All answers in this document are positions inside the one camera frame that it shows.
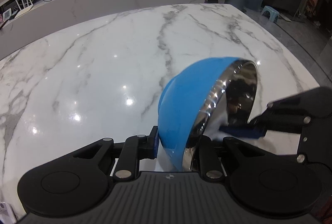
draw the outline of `gray tile floor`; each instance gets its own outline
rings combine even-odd
[[[308,20],[287,22],[279,18],[275,24],[260,12],[247,9],[246,14],[284,44],[320,86],[332,88],[332,40],[327,33]]]

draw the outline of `white marble tabletop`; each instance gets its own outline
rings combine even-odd
[[[270,33],[231,5],[161,6],[83,22],[0,61],[1,201],[19,217],[20,177],[104,137],[150,133],[166,83],[195,61],[253,60],[258,92],[251,117],[269,101],[318,84]],[[254,144],[295,153],[298,135],[268,133]],[[165,155],[141,169],[163,170]]]

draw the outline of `blue bowl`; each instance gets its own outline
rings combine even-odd
[[[198,61],[172,78],[158,103],[158,130],[174,166],[191,170],[205,131],[246,123],[256,89],[255,64],[234,57]]]

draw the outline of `stool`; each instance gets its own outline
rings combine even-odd
[[[272,8],[272,7],[266,5],[266,6],[263,8],[263,11],[262,11],[261,15],[264,15],[264,13],[265,13],[266,11],[268,11],[268,12],[270,13],[270,18],[269,18],[269,20],[270,20],[271,22],[277,22],[278,17],[279,17],[279,12],[276,11],[274,8]]]

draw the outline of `marble table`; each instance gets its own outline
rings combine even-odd
[[[29,169],[104,137],[149,134],[166,83],[207,57],[236,56],[258,66],[251,117],[269,101],[317,87],[270,33],[231,5],[188,4],[112,14],[65,28],[0,61],[1,201],[18,217]],[[295,153],[299,135],[268,133],[252,143]],[[165,152],[142,170],[167,170]]]

